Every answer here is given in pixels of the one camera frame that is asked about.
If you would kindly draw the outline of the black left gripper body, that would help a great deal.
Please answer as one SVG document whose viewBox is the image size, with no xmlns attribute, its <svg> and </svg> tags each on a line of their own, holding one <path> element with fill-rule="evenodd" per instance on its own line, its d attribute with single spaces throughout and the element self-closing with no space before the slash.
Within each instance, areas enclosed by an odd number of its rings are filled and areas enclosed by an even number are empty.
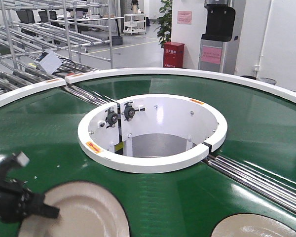
<svg viewBox="0 0 296 237">
<path fill-rule="evenodd" d="M 0 181 L 0 220 L 4 223 L 16 223 L 32 215 L 32 197 L 33 194 L 24 182 Z"/>
</svg>

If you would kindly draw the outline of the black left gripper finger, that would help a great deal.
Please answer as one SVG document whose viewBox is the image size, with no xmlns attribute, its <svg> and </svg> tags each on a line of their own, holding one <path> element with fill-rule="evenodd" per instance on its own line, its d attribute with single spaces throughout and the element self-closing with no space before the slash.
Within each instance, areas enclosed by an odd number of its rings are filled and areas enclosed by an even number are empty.
<svg viewBox="0 0 296 237">
<path fill-rule="evenodd" d="M 33 194 L 30 202 L 29 212 L 34 215 L 56 219 L 59 216 L 60 209 L 44 203 L 44 194 Z"/>
<path fill-rule="evenodd" d="M 29 158 L 23 153 L 13 153 L 0 162 L 0 188 L 22 188 L 24 182 L 18 179 L 7 180 L 8 172 L 13 168 L 25 167 L 29 163 Z"/>
</svg>

